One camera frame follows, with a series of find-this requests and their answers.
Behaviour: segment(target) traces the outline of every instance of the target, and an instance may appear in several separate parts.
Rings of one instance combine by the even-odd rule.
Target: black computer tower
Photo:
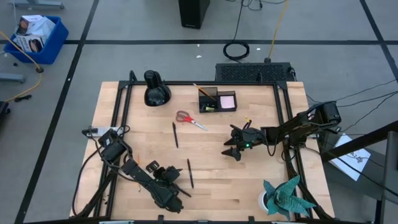
[[[210,0],[178,0],[181,25],[200,29]]]

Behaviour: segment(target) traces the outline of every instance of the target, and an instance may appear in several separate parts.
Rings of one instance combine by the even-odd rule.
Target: cardboard box
[[[24,34],[17,32],[17,44],[25,52],[40,52],[50,37],[55,24],[42,16],[22,16],[21,21],[23,21],[23,25],[20,24],[18,30],[24,32]]]
[[[21,16],[21,18],[19,19],[19,26],[16,33],[18,35],[25,35],[27,31],[35,25],[35,22],[41,20],[42,18],[43,17],[40,15]]]
[[[42,39],[36,35],[17,35],[17,40],[22,50],[25,52],[39,53],[44,46]]]

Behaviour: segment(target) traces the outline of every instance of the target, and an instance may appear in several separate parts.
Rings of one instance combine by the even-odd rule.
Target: pink sticky notes
[[[221,107],[223,109],[235,107],[234,96],[221,96],[220,100],[221,100]]]

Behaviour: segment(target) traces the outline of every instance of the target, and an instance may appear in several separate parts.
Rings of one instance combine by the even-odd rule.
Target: yellow cable
[[[286,0],[284,8],[283,8],[282,12],[280,13],[278,24],[276,25],[276,29],[274,32],[274,38],[272,39],[271,49],[269,51],[268,58],[271,58],[272,51],[274,50],[274,42],[276,39],[276,33],[278,32],[279,25],[282,22],[282,18],[284,17],[284,14],[285,14],[285,11],[286,11],[288,5],[289,5],[289,0]]]
[[[27,54],[26,54],[23,50],[21,50],[12,40],[10,40],[10,38],[8,38],[8,36],[7,36],[6,34],[4,34],[2,31],[0,31],[0,34],[1,34],[6,40],[8,40],[17,50],[19,50],[22,54],[24,54],[27,58],[29,58],[29,60],[31,60],[31,61],[35,64],[35,66],[36,66],[36,68],[37,68],[37,70],[36,70],[37,72],[39,72],[40,70],[42,70],[42,67],[40,67],[40,65],[39,65],[38,63],[36,63],[35,60],[33,60],[33,58],[31,58],[29,55],[27,55]],[[20,93],[20,94],[18,94],[18,95],[16,95],[16,96],[14,96],[14,97],[12,97],[12,98],[6,100],[6,102],[10,102],[10,101],[14,100],[15,98],[18,98],[18,97],[22,96],[23,94],[25,94],[25,93],[27,93],[27,92],[29,92],[29,91],[35,89],[36,87],[38,87],[38,86],[40,85],[40,83],[42,82],[42,79],[43,79],[43,73],[40,72],[40,77],[39,77],[39,80],[38,80],[38,82],[36,83],[36,85],[34,85],[33,87],[31,87],[31,88],[29,88],[29,89],[23,91],[22,93]]]
[[[42,79],[43,79],[43,73],[40,73],[40,77],[39,77],[39,80],[37,81],[36,85],[34,85],[33,87],[23,91],[22,93],[20,93],[20,94],[18,94],[16,96],[13,96],[12,98],[6,100],[6,102],[10,102],[12,100],[15,100],[15,98],[18,98],[18,97],[22,96],[23,94],[25,94],[25,93],[27,93],[27,92],[29,92],[31,90],[34,90],[36,87],[38,87],[40,85],[40,83],[42,82]]]

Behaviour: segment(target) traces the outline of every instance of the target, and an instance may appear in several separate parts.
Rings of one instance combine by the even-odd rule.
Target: concrete floor
[[[12,7],[0,0],[0,27],[12,34]],[[398,40],[395,0],[366,0],[385,40]],[[60,16],[70,31],[68,40],[79,40],[94,0],[64,1],[65,10],[17,9],[17,16]],[[237,39],[270,40],[283,4],[264,3],[262,11],[243,9]],[[212,0],[200,30],[181,27],[177,0],[99,0],[87,40],[185,40],[231,39],[239,13],[239,1]],[[291,0],[277,36],[280,40],[377,40],[359,0]],[[270,45],[252,44],[243,62],[261,62]],[[11,103],[12,113],[0,126],[0,223],[13,223],[25,194],[44,138],[53,118],[77,44],[64,45],[53,65],[44,66],[42,84],[29,101]],[[229,62],[223,44],[84,45],[45,160],[25,222],[67,218],[87,140],[80,131],[91,124],[103,81],[125,80],[134,70],[157,70],[166,80],[214,80],[215,64]],[[398,46],[388,46],[398,59]],[[241,49],[231,48],[238,54]],[[307,93],[326,101],[393,80],[394,74],[380,45],[276,45],[273,62],[290,62]],[[24,84],[0,83],[0,100],[34,85],[34,67],[12,55],[0,55],[0,72],[21,73]],[[339,102],[339,105],[397,90],[397,83]],[[381,100],[342,108],[342,127],[348,127]],[[395,121],[398,98],[347,133],[367,133]],[[385,146],[371,147],[381,153]],[[335,214],[342,220],[365,222],[374,218],[376,202],[330,182]]]

